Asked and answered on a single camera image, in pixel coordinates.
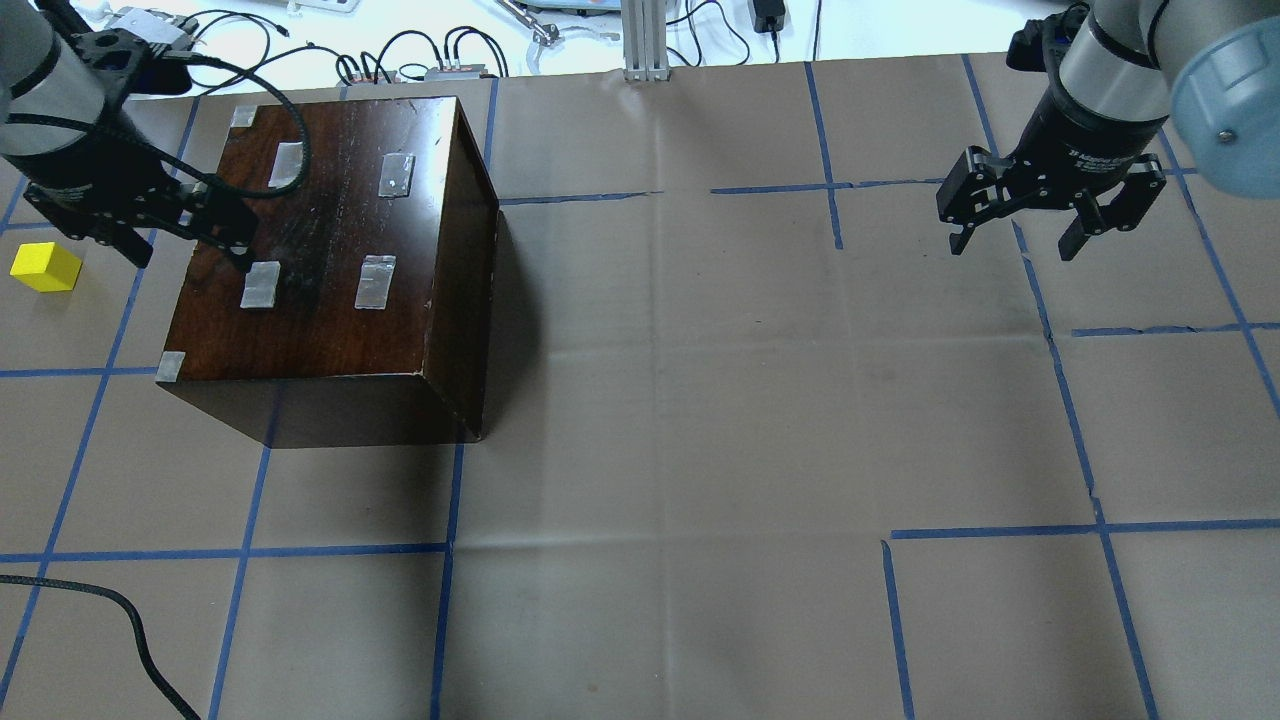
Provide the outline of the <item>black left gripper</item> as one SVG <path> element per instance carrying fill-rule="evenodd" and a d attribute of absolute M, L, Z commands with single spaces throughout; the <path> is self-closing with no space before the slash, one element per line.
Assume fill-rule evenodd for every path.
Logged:
<path fill-rule="evenodd" d="M 180 183 L 160 165 L 26 165 L 24 200 L 72 240 L 93 240 L 146 269 L 154 246 L 138 228 L 156 228 L 220 250 L 241 273 L 255 263 L 259 218 L 244 200 L 210 184 Z"/>

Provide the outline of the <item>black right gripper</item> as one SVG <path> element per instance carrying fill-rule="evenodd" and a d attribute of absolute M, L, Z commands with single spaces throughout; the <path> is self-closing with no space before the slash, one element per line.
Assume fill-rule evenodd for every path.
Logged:
<path fill-rule="evenodd" d="M 1076 213 L 1059 238 L 1065 263 L 1096 236 L 1135 228 L 1167 183 L 1148 151 L 1162 123 L 1115 120 L 1044 95 L 1007 156 L 970 146 L 947 174 L 936 205 L 956 225 L 950 252 L 960 256 L 979 225 L 1021 209 Z"/>

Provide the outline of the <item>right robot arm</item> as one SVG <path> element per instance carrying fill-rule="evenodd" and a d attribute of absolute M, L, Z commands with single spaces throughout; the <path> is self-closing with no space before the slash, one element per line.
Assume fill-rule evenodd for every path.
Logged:
<path fill-rule="evenodd" d="M 1079 1 L 1029 20 L 1006 63 L 1047 88 L 1007 156 L 970 146 L 941 184 L 951 252 L 1023 209 L 1075 213 L 1062 260 L 1134 229 L 1166 184 L 1148 147 L 1167 122 L 1213 187 L 1277 197 L 1277 45 L 1275 1 Z"/>

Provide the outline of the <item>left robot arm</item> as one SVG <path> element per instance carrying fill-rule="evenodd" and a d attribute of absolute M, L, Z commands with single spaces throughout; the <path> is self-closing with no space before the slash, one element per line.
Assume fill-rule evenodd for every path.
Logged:
<path fill-rule="evenodd" d="M 180 95 L 180 54 L 123 28 L 92 31 L 65 1 L 3 4 L 3 158 L 26 201 L 64 236 L 115 249 L 138 268 L 156 228 L 206 243 L 239 272 L 259 219 L 246 202 L 180 168 L 127 114 L 134 92 Z"/>

